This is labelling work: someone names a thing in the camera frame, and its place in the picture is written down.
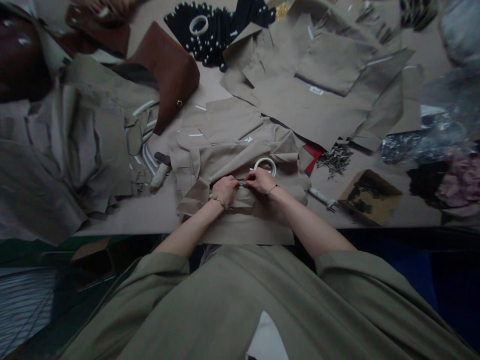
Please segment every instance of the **red fabric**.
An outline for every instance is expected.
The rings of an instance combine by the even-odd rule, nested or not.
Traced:
[[[303,148],[306,150],[307,153],[313,156],[313,161],[305,169],[305,173],[310,175],[314,170],[314,166],[317,163],[317,160],[319,159],[320,156],[322,156],[325,150],[323,150],[321,147],[314,147],[308,143],[303,145]]]

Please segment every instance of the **forearm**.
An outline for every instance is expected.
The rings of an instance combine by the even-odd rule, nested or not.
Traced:
[[[281,187],[274,188],[268,197],[278,206],[313,259],[330,251],[355,250],[355,247],[333,226]]]
[[[176,254],[188,259],[202,235],[223,211],[219,201],[208,201],[153,251]]]

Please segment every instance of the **tape roll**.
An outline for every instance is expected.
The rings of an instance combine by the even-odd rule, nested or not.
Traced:
[[[262,157],[260,160],[258,160],[256,163],[255,163],[255,166],[253,167],[253,170],[257,170],[257,168],[259,167],[259,165],[263,162],[267,162],[271,165],[271,175],[273,177],[275,177],[275,175],[277,175],[277,165],[275,165],[274,161],[269,158],[269,157]]]
[[[200,30],[194,30],[195,25],[197,25],[201,21],[205,21],[205,26],[202,27]],[[203,35],[207,32],[208,29],[209,29],[209,20],[205,15],[198,15],[194,17],[193,20],[190,22],[190,33],[193,36]]]

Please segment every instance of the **beaded bracelet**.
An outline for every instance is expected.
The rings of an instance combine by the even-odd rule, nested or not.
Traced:
[[[221,206],[225,209],[228,210],[229,206],[225,203],[225,201],[220,200],[220,198],[217,195],[210,194],[210,199],[217,200],[220,202]]]

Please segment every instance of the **pink fabric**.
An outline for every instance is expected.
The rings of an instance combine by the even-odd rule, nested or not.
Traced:
[[[480,212],[480,155],[454,153],[436,196],[453,208],[444,210],[448,214],[464,218]]]

